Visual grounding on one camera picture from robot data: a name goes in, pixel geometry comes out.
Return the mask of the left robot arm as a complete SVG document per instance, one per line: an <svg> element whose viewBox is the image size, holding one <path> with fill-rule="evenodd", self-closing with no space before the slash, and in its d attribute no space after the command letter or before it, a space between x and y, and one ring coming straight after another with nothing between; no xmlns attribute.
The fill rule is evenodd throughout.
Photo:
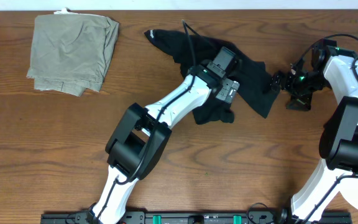
<svg viewBox="0 0 358 224"><path fill-rule="evenodd" d="M194 65L184 81L167 96L125 111L106 145L108 178L99 201L88 212L88 223L118 223L135 184L156 166L173 127L209 97L230 103L239 87L228 78L237 55L222 47L213 60Z"/></svg>

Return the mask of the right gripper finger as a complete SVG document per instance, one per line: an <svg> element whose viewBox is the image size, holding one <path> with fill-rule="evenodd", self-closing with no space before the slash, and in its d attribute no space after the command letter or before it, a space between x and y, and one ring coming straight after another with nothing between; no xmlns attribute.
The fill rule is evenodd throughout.
<svg viewBox="0 0 358 224"><path fill-rule="evenodd" d="M286 104L286 109L297 111L309 111L311 109L312 94L303 96L290 97L290 100Z"/></svg>
<svg viewBox="0 0 358 224"><path fill-rule="evenodd" d="M270 84L271 89L274 92L280 92L283 89L283 86L285 86L285 79L286 74L282 71L277 71L276 73L274 73Z"/></svg>

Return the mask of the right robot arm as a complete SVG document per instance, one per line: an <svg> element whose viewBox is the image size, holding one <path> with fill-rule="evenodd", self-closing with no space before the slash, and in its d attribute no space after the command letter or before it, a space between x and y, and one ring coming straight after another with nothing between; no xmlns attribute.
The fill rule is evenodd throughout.
<svg viewBox="0 0 358 224"><path fill-rule="evenodd" d="M316 169L276 222L344 223L345 215L324 210L336 194L358 209L358 55L329 39L317 41L310 50L312 69L305 70L299 59L290 72L273 76L272 88L289 92L288 109L308 111L313 93L327 87L337 107L323 126Z"/></svg>

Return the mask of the black polo shirt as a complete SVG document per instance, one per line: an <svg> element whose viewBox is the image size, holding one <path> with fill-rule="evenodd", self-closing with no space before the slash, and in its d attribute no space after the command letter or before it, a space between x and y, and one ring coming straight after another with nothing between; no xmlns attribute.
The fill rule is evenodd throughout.
<svg viewBox="0 0 358 224"><path fill-rule="evenodd" d="M152 45L172 56L174 62L180 64L180 73L182 77L186 77L188 69L193 65L186 34L162 29L148 30L144 34ZM272 76L266 72L265 63L253 61L232 42L199 35L192 35L191 41L198 64L213 60L221 47L226 47L237 55L239 63L228 78L239 83L237 93L256 113L266 118L278 91L271 87ZM235 116L230 107L230 104L210 96L203 106L193 110L193 116L199 125L210 121L233 123Z"/></svg>

